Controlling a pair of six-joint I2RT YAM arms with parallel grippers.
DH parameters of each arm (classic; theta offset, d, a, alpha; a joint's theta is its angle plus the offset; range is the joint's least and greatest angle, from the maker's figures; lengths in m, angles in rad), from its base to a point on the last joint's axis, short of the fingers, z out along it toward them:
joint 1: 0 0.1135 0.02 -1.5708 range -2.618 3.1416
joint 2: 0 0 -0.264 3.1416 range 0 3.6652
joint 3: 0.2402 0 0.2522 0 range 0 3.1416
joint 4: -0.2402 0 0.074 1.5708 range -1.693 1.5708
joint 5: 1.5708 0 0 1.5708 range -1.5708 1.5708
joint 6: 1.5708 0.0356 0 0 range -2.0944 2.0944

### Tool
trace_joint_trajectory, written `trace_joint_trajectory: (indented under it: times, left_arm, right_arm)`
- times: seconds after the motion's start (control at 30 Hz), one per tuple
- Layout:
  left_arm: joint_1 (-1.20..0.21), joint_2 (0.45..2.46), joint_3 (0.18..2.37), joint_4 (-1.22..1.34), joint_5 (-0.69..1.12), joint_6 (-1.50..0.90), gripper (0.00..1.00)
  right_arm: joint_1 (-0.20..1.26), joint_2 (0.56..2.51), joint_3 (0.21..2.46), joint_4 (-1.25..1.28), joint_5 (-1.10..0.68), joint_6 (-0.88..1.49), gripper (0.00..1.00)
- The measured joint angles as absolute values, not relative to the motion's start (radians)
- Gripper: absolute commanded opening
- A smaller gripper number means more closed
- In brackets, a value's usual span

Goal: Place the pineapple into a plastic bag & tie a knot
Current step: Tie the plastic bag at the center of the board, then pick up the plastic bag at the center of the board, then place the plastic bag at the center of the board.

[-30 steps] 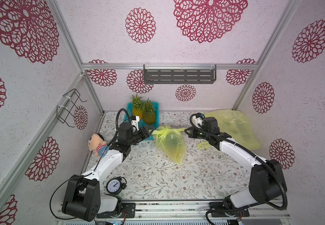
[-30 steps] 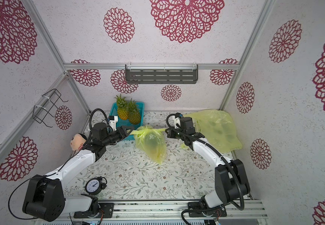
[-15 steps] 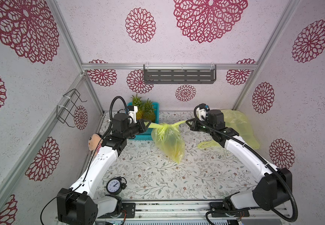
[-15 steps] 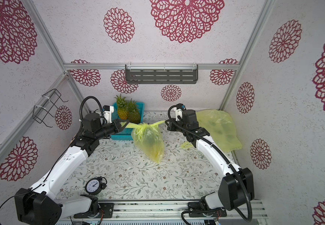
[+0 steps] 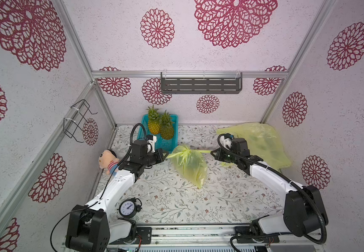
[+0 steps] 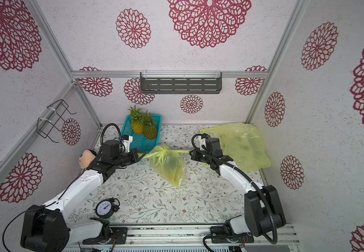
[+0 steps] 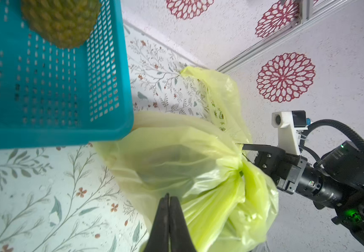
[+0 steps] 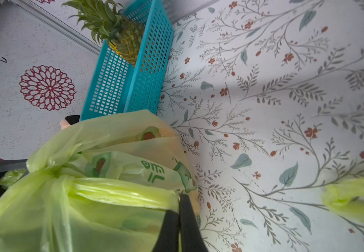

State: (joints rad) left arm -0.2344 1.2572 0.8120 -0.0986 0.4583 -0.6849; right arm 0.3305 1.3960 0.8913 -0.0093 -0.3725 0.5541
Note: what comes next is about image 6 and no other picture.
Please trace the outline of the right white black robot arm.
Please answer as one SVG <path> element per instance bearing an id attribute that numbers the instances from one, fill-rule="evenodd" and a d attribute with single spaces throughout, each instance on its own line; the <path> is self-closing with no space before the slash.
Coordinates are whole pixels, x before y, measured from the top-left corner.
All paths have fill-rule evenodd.
<path id="1" fill-rule="evenodd" d="M 191 139 L 192 160 L 210 165 L 219 176 L 229 181 L 244 196 L 244 213 L 224 223 L 228 236 L 250 234 L 263 236 L 271 244 L 278 241 L 277 229 L 286 225 L 279 194 L 272 185 L 265 186 L 251 179 L 228 155 L 224 155 L 218 138 L 195 134 Z"/>

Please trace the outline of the pineapple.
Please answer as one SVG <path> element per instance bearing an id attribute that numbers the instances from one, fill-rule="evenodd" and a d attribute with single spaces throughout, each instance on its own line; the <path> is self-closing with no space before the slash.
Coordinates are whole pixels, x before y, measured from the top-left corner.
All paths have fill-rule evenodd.
<path id="1" fill-rule="evenodd" d="M 131 127 L 135 134 L 143 134 L 144 132 L 144 122 L 143 114 L 140 112 L 141 109 L 130 107 L 130 117 L 131 117 Z"/>
<path id="2" fill-rule="evenodd" d="M 157 138 L 158 129 L 154 117 L 148 111 L 143 114 L 143 134 L 148 140 L 154 140 Z"/>

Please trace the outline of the yellow plastic bag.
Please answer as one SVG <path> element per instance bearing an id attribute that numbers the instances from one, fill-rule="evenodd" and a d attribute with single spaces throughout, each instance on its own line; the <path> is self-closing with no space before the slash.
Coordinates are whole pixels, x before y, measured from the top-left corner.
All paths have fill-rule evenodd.
<path id="1" fill-rule="evenodd" d="M 203 128 L 212 138 L 218 138 L 223 154 L 230 156 L 237 166 L 252 172 L 272 165 L 266 155 L 266 148 L 259 130 L 246 123 L 228 123 L 226 125 Z"/>
<path id="2" fill-rule="evenodd" d="M 180 188 L 184 181 L 186 167 L 181 154 L 188 154 L 188 150 L 173 150 L 167 145 L 156 146 L 149 154 L 148 159 L 152 168 L 171 185 Z"/>

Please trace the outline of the pineapple back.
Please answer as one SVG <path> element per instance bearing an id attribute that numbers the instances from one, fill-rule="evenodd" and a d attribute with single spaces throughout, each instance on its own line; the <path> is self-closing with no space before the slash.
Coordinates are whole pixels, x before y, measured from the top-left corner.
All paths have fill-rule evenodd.
<path id="1" fill-rule="evenodd" d="M 131 127 L 135 134 L 143 134 L 144 132 L 144 122 L 143 114 L 140 112 L 141 109 L 130 107 L 130 117 L 131 117 Z"/>

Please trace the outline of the yellow plastic bag top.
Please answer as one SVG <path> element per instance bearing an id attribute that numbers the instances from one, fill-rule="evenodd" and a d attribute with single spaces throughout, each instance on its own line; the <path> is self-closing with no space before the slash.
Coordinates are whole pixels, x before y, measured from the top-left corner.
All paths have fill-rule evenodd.
<path id="1" fill-rule="evenodd" d="M 152 168 L 171 185 L 180 188 L 184 181 L 186 167 L 181 154 L 188 154 L 188 150 L 173 150 L 167 145 L 156 146 L 149 154 L 148 159 Z"/>

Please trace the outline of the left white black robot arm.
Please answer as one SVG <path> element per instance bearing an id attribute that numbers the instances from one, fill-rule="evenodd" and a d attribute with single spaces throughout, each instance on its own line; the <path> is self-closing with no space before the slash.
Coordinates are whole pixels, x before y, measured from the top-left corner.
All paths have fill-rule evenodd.
<path id="1" fill-rule="evenodd" d="M 69 224 L 68 216 L 96 188 L 104 184 L 116 170 L 138 163 L 146 155 L 130 149 L 131 139 L 108 140 L 80 177 L 63 192 L 44 205 L 32 205 L 24 216 L 20 245 L 33 252 L 61 252 L 67 245 L 94 239 L 105 243 L 112 237 L 110 224 L 103 217 L 83 223 Z"/>

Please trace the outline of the yellow plastic bag bottom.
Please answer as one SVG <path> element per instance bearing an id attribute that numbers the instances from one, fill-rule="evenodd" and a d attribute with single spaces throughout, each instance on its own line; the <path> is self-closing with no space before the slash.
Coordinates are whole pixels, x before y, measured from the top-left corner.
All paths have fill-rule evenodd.
<path id="1" fill-rule="evenodd" d="M 272 165 L 266 155 L 266 148 L 259 130 L 246 123 L 228 123 L 226 125 L 203 128 L 212 138 L 218 138 L 223 154 L 230 156 L 237 166 L 252 172 Z"/>

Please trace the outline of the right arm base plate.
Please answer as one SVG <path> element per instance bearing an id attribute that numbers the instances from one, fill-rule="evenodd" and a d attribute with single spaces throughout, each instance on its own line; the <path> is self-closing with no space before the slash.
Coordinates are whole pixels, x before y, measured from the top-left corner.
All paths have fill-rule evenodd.
<path id="1" fill-rule="evenodd" d="M 213 244 L 243 244 L 253 243 L 254 238 L 251 233 L 233 234 L 228 233 L 223 226 L 211 226 L 210 227 L 211 242 Z"/>

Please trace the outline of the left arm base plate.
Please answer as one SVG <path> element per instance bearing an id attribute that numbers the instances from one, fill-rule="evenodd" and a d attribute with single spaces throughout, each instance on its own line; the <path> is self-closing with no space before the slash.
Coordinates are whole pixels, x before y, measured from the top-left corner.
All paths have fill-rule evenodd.
<path id="1" fill-rule="evenodd" d="M 115 227 L 105 228 L 99 236 L 95 238 L 89 238 L 82 241 L 83 245 L 107 245 L 107 244 L 125 244 L 128 228 Z"/>

